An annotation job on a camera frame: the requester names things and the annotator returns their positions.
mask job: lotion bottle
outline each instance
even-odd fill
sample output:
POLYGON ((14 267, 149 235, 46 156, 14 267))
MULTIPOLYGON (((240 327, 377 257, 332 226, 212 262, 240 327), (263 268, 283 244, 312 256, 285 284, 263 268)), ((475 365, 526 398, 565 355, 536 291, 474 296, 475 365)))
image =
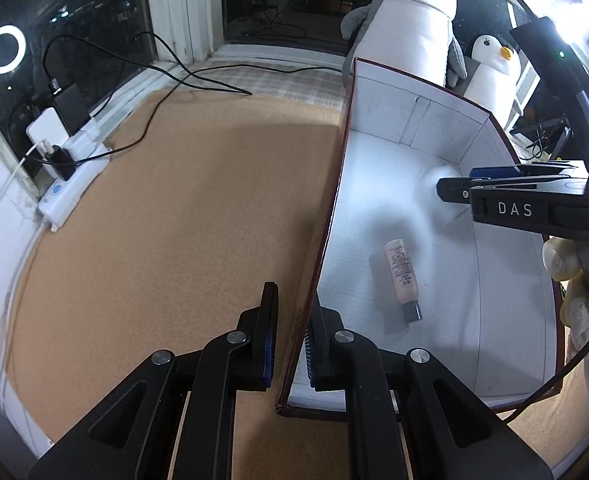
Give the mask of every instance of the lotion bottle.
POLYGON ((403 240, 392 240, 385 246, 389 270, 394 280, 394 291, 403 308, 407 323, 423 318, 418 304, 418 284, 412 262, 403 246, 403 240))

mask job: black electronic device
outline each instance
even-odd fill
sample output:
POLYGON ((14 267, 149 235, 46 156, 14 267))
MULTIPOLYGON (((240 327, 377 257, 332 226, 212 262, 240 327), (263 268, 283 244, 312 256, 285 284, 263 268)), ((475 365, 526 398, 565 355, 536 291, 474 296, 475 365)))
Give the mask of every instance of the black electronic device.
POLYGON ((73 136, 90 120, 88 106, 76 83, 54 92, 52 103, 68 134, 73 136))
POLYGON ((59 176, 67 182, 77 171, 74 165, 74 159, 68 150, 63 149, 61 146, 53 146, 52 148, 54 151, 52 153, 46 153, 45 157, 49 162, 52 162, 59 176))
POLYGON ((475 168, 443 178, 444 202, 469 203, 475 222, 589 242, 589 188, 583 162, 475 168))

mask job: small penguin plush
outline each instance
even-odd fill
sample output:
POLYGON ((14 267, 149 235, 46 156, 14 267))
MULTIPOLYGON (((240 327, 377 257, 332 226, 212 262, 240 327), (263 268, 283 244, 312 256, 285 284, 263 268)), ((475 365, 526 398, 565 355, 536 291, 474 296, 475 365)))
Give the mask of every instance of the small penguin plush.
POLYGON ((373 60, 445 85, 450 60, 457 75, 466 77, 463 53, 452 32, 457 0, 373 0, 341 22, 345 40, 356 40, 343 64, 348 83, 354 57, 373 60))
POLYGON ((481 36, 474 42, 472 59, 479 63, 466 81, 463 96, 490 110, 504 128, 516 98, 516 83, 521 75, 519 55, 501 46, 493 36, 481 36))

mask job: glass window pane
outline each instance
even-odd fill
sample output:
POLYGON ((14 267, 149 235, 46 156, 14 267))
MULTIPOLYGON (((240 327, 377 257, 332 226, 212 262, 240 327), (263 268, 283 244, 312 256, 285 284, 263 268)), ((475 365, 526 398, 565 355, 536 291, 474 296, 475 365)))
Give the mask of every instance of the glass window pane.
MULTIPOLYGON (((343 16, 372 0, 225 0, 225 39, 230 43, 258 43, 295 46, 347 54, 351 42, 341 38, 343 16)), ((517 24, 526 22, 525 13, 514 8, 517 24)), ((507 0, 458 0, 452 23, 461 46, 482 34, 502 36, 510 41, 511 26, 507 0)))
MULTIPOLYGON (((14 28, 2 29, 9 33, 0 35, 0 130, 5 136, 10 131, 17 156, 31 146, 25 129, 34 117, 25 104, 42 101, 49 92, 42 58, 53 37, 72 34, 139 62, 156 59, 148 36, 128 50, 138 32, 152 29, 147 0, 0 0, 0 27, 7 25, 14 28), (17 67, 9 70, 15 59, 17 67)), ((75 82, 90 110, 114 88, 121 62, 78 41, 61 39, 48 53, 47 67, 62 88, 75 82)), ((141 70, 126 65, 120 84, 141 70)), ((40 169, 30 161, 25 167, 32 175, 40 169)))

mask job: black mount arm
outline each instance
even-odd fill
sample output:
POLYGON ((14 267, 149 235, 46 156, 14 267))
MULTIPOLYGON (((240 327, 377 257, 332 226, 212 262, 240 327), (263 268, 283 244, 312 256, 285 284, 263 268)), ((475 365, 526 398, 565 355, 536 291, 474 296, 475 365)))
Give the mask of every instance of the black mount arm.
POLYGON ((427 350, 380 350, 345 330, 339 313, 317 299, 306 353, 317 391, 345 390, 352 480, 404 480, 410 468, 416 480, 552 478, 546 463, 427 350))
POLYGON ((181 415, 173 480, 229 479, 238 390, 271 384, 278 289, 203 350, 159 350, 130 373, 33 467, 30 480, 165 480, 181 415))
POLYGON ((468 203, 475 222, 589 242, 589 180, 583 162, 475 168, 442 178, 444 202, 468 203))

